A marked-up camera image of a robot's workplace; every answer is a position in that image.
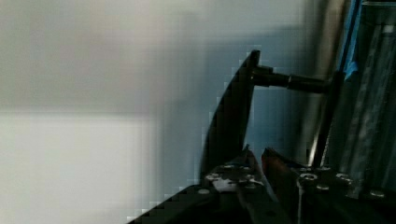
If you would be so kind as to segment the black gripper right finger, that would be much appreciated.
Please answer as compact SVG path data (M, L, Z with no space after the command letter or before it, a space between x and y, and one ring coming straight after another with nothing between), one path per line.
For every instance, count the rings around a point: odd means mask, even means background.
M262 171L292 224L395 224L395 192L373 188L347 194L356 182L329 167L311 168L272 148L262 153Z

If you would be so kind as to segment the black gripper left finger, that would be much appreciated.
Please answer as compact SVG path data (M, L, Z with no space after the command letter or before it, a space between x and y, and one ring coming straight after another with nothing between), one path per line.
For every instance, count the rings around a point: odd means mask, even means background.
M127 224L291 224L253 153L244 149Z

